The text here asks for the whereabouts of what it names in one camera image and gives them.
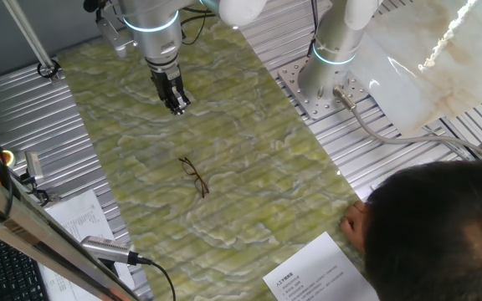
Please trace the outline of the person's hand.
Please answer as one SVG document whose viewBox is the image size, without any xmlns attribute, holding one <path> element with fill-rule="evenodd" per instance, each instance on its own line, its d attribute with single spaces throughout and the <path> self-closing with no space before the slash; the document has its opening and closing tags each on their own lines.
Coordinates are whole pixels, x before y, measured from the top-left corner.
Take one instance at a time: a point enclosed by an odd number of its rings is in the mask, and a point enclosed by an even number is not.
<svg viewBox="0 0 482 301">
<path fill-rule="evenodd" d="M 366 218 L 366 204 L 357 201 L 346 209 L 340 224 L 347 241 L 360 252 L 365 250 Z"/>
</svg>

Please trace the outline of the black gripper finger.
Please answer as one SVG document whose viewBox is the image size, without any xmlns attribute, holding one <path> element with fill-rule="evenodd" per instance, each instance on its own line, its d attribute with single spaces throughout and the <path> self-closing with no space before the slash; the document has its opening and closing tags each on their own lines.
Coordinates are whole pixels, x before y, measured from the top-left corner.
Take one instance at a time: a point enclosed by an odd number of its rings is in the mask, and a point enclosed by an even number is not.
<svg viewBox="0 0 482 301">
<path fill-rule="evenodd" d="M 166 99 L 163 101 L 164 105 L 171 111 L 173 115 L 181 115 L 182 107 L 177 100 Z"/>
<path fill-rule="evenodd" d="M 174 94 L 175 101 L 177 102 L 177 110 L 185 111 L 186 108 L 191 104 L 191 100 L 186 96 L 185 90 L 174 86 L 172 88 L 172 92 Z"/>
</svg>

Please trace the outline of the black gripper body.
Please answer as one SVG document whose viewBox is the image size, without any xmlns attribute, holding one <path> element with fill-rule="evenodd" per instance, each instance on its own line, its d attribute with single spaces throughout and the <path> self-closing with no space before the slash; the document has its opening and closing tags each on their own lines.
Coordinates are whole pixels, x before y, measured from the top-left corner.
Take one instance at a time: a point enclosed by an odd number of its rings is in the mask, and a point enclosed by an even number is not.
<svg viewBox="0 0 482 301">
<path fill-rule="evenodd" d="M 146 58 L 146 62 L 151 70 L 151 80 L 156 86 L 161 100 L 168 100 L 174 96 L 185 96 L 177 57 L 170 59 Z"/>
</svg>

